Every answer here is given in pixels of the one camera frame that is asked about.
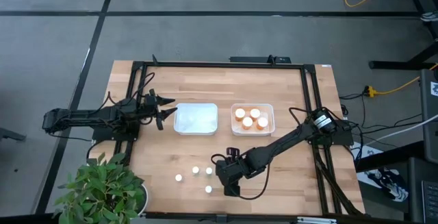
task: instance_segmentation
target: plastic tray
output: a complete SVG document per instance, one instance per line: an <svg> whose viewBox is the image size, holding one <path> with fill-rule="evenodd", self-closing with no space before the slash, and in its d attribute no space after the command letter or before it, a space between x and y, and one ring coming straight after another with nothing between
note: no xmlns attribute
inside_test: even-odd
<svg viewBox="0 0 438 224"><path fill-rule="evenodd" d="M258 108L260 110L260 117L265 117L268 119L268 126L259 130L254 122L250 129L243 129L242 122L235 120L235 111L238 108L245 110L245 117L249 117L249 112L253 108ZM236 103L231 106L231 129L233 134L236 136L268 136L275 131L275 120L274 120L274 108L267 103Z"/></svg>
<svg viewBox="0 0 438 224"><path fill-rule="evenodd" d="M173 129L181 135L213 135L218 129L218 106L212 103L179 103Z"/></svg>

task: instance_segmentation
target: gray floor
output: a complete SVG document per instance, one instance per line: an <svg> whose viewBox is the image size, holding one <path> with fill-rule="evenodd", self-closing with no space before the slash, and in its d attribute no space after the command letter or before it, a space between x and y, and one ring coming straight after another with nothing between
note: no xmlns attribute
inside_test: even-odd
<svg viewBox="0 0 438 224"><path fill-rule="evenodd" d="M430 0L421 1L432 9ZM0 0L0 10L100 10L102 3ZM342 0L112 0L109 10L352 11ZM414 11L415 6L411 0L369 0L357 10ZM55 146L55 139L40 129L42 115L68 106L95 25L95 17L0 16L0 127L27 134L25 143L0 143L0 174L5 175L0 182L0 216L29 214L38 201ZM96 108L102 102L114 60L151 60L152 53L159 60L216 62L226 62L232 55L286 55L298 63L331 64L338 91L346 95L367 84L389 90L414 78L417 72L371 71L367 63L408 60L430 43L427 29L413 18L108 17L79 108ZM365 99L366 124L392 124L419 114L419 91L413 84L392 95ZM361 100L343 103L349 119L361 121ZM89 138L91 133L74 129L71 135ZM400 146L421 138L421 131L415 130L386 142ZM84 163L89 146L68 142L56 186ZM48 212L61 194L53 189ZM402 216L369 201L365 209L373 216Z"/></svg>

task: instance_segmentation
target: green leaves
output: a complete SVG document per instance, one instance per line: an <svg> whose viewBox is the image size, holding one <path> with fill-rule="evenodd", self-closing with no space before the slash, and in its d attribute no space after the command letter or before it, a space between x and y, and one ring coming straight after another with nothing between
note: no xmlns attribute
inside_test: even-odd
<svg viewBox="0 0 438 224"><path fill-rule="evenodd" d="M118 221L118 216L117 214L114 214L113 212L110 212L109 210L107 210L106 208L103 209L103 216L108 218L108 220L111 221Z"/></svg>
<svg viewBox="0 0 438 224"><path fill-rule="evenodd" d="M124 158L120 153L107 163L103 153L80 166L75 179L69 174L68 183L59 186L69 192L55 201L64 205L57 211L60 224L125 224L138 216L143 180L121 163Z"/></svg>

